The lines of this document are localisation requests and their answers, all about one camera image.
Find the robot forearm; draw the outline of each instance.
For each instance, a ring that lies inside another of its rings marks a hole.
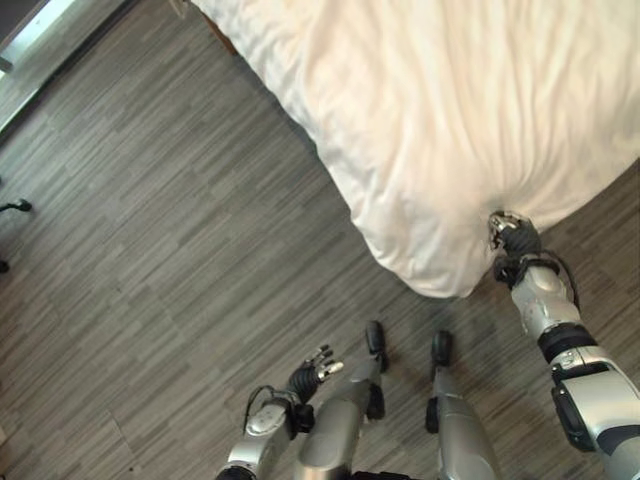
[[[494,274],[511,288],[525,332],[551,365],[551,393],[569,442],[597,451],[610,478],[640,479],[637,388],[582,323],[575,291],[571,302],[558,276],[559,259],[546,258],[533,225],[499,212],[490,226],[507,252]]]

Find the black cable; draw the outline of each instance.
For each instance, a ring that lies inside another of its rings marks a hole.
[[[271,394],[271,398],[275,396],[275,389],[271,385],[260,385],[253,392],[251,392],[251,395],[249,395],[249,400],[247,400],[247,408],[244,411],[242,433],[244,433],[245,429],[247,428],[247,422],[249,421],[249,415],[251,414],[251,407],[253,406],[253,403],[256,401],[256,398],[258,398],[258,395],[260,395],[260,393],[262,393],[264,390],[269,391],[269,393]]]
[[[562,266],[562,269],[565,271],[565,273],[567,274],[567,278],[569,279],[571,290],[573,291],[573,304],[576,306],[578,311],[580,311],[580,296],[578,295],[578,285],[576,283],[575,277],[573,276],[573,272],[571,271],[571,268],[569,267],[567,262],[565,262],[562,258],[560,258],[558,254],[556,254],[552,250],[541,250],[541,253],[549,255]]]

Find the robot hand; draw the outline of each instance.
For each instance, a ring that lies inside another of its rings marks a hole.
[[[514,212],[494,212],[489,216],[489,241],[492,249],[503,248],[508,256],[540,253],[542,241],[526,217]]]
[[[253,391],[245,412],[243,438],[231,450],[217,480],[268,478],[291,440],[313,428],[315,417],[309,400],[321,383],[344,368],[344,364],[332,356],[331,348],[323,345],[296,368],[284,389],[263,385]],[[253,403],[263,391],[269,392],[268,398],[251,414]]]

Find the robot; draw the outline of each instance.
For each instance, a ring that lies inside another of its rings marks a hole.
[[[610,480],[640,480],[640,394],[580,318],[575,281],[567,265],[544,250],[526,218],[495,212],[489,218],[491,244],[501,249],[493,274],[505,283],[520,311],[525,333],[550,365],[552,400],[569,443],[596,452]],[[573,291],[560,278],[564,270]],[[282,390],[259,387],[250,398],[243,439],[232,449],[217,480],[267,480],[275,462],[299,433],[308,434],[294,466],[295,480],[416,480],[382,472],[352,472],[352,459],[365,417],[384,417],[381,374],[388,367],[382,326],[371,322],[369,357],[324,402],[317,415],[308,403],[329,376],[343,369],[321,347],[289,378]],[[440,480],[501,479],[482,423],[464,399],[450,371],[453,337],[438,332],[432,342],[433,395],[426,429],[438,434]],[[261,391],[269,396],[255,414]]]

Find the white duvet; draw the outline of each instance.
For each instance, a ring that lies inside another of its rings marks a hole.
[[[316,142],[380,264],[467,295],[486,221],[560,221],[640,153],[638,0],[194,0]]]

